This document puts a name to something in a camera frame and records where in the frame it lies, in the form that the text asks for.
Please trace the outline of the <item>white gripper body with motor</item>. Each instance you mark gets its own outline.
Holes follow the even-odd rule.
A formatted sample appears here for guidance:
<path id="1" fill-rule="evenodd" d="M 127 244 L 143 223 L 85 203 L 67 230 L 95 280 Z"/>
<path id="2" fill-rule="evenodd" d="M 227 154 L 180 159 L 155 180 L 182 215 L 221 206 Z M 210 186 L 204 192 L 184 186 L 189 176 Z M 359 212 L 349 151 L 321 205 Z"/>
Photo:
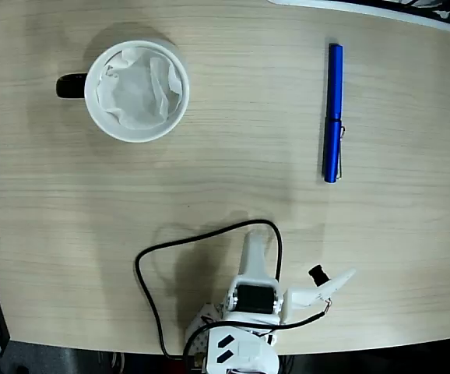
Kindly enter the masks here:
<path id="1" fill-rule="evenodd" d="M 283 296 L 279 282 L 272 277 L 237 275 L 229 288 L 224 304 L 224 319 L 277 326 Z"/>

